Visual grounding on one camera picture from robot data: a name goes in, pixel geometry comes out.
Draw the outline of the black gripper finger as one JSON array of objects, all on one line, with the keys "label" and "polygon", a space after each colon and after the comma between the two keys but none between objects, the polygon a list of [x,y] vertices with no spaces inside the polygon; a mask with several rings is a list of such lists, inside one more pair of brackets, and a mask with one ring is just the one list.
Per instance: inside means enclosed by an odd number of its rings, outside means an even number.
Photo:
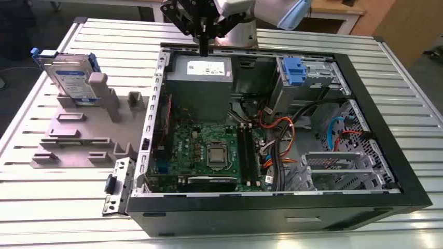
[{"label": "black gripper finger", "polygon": [[204,57],[208,56],[209,40],[222,38],[244,19],[244,15],[229,15],[220,21],[218,17],[209,15],[204,21]]},{"label": "black gripper finger", "polygon": [[160,11],[185,36],[198,44],[198,54],[205,56],[205,37],[197,1],[161,1]]}]

